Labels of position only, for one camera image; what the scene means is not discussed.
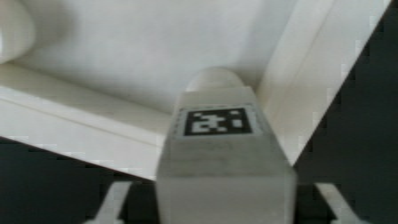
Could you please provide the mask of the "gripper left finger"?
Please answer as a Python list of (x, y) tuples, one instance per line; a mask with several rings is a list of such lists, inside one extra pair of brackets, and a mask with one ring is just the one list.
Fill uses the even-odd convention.
[(119, 218), (119, 214), (123, 211), (132, 184), (132, 181), (116, 181), (112, 183), (98, 214), (95, 218), (89, 219), (82, 224), (125, 224), (125, 220)]

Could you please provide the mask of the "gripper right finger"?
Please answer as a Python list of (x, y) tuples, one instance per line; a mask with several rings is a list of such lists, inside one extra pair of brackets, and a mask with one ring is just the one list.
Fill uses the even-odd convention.
[(317, 188), (336, 216), (331, 224), (372, 224), (359, 218), (336, 185), (317, 183)]

